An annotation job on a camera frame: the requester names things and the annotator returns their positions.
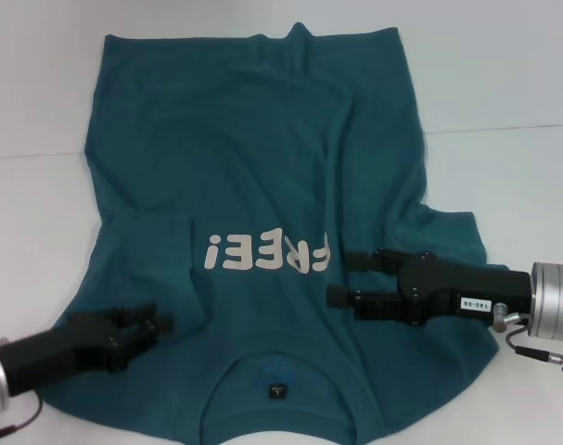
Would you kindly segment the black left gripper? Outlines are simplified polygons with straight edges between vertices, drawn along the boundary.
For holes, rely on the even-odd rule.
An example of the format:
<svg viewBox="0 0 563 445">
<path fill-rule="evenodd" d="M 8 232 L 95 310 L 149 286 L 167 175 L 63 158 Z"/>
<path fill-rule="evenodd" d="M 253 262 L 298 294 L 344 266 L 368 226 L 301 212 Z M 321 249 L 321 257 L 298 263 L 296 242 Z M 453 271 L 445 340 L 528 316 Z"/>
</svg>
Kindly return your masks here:
<svg viewBox="0 0 563 445">
<path fill-rule="evenodd" d="M 107 309 L 107 318 L 83 312 L 65 324 L 0 346 L 9 384 L 54 384 L 89 371 L 123 371 L 174 330 L 171 316 L 155 303 Z M 121 333 L 121 328 L 137 325 Z"/>
</svg>

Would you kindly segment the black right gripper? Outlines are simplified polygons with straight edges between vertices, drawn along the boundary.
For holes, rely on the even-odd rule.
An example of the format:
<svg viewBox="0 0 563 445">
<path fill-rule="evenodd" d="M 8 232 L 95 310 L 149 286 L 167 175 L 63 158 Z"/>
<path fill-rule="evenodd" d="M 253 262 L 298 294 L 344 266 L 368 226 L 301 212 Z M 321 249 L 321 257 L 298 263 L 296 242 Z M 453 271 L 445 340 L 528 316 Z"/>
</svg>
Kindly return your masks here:
<svg viewBox="0 0 563 445">
<path fill-rule="evenodd" d="M 357 320 L 424 325 L 435 317 L 454 316 L 492 322 L 494 306 L 509 312 L 531 311 L 528 273 L 446 261 L 420 254 L 380 248 L 372 253 L 347 253 L 347 269 L 399 276 L 398 294 L 326 288 L 328 308 L 351 310 Z"/>
</svg>

